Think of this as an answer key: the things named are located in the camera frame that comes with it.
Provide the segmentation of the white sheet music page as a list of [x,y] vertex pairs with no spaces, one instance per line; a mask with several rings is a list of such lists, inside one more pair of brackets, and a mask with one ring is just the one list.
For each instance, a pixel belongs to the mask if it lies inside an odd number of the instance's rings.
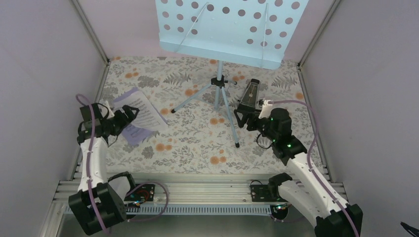
[[135,127],[149,131],[163,131],[168,129],[167,121],[152,105],[147,96],[136,87],[114,99],[113,104],[118,109],[124,105],[128,105],[139,110],[136,118],[131,123]]

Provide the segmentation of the light blue music stand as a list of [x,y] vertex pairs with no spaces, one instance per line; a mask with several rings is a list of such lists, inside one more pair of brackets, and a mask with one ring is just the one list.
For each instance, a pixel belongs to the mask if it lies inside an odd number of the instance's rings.
[[305,0],[158,0],[160,47],[217,60],[216,98],[226,97],[224,62],[277,69]]

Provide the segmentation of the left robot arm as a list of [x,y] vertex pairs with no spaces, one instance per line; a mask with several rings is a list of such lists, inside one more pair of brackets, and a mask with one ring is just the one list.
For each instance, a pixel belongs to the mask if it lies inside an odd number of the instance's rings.
[[129,172],[107,176],[106,156],[109,137],[119,136],[139,113],[128,105],[111,111],[108,105],[93,103],[80,107],[83,121],[78,127],[77,143],[82,150],[82,177],[77,193],[69,196],[68,204],[88,236],[126,220],[124,200],[137,195]]

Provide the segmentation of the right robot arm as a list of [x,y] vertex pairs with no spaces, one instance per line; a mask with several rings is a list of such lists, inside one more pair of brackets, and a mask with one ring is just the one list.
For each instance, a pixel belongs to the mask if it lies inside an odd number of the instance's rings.
[[306,147],[292,134],[292,119],[286,109],[274,108],[267,117],[260,110],[234,110],[239,127],[258,131],[270,140],[269,148],[298,180],[281,173],[268,180],[268,196],[292,204],[312,225],[318,237],[359,237],[363,212],[349,204],[332,186],[308,156]]

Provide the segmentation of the black metronome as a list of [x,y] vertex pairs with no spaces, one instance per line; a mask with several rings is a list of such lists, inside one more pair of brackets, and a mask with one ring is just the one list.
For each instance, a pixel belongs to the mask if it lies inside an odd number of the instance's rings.
[[239,100],[237,110],[239,111],[254,111],[258,105],[258,92],[260,81],[258,79],[251,79],[247,84],[245,91]]

